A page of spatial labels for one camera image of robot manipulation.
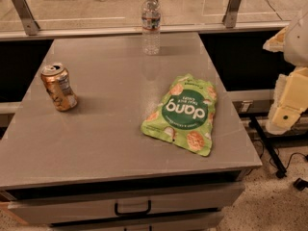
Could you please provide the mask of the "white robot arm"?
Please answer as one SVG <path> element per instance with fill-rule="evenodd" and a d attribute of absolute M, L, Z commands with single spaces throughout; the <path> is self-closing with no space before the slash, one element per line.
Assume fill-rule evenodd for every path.
<path fill-rule="evenodd" d="M 308 109 L 308 6 L 303 7 L 288 26 L 268 39 L 263 48 L 282 52 L 284 60 L 295 66 L 289 75 L 278 76 L 266 123 L 268 132 L 282 135 Z"/>

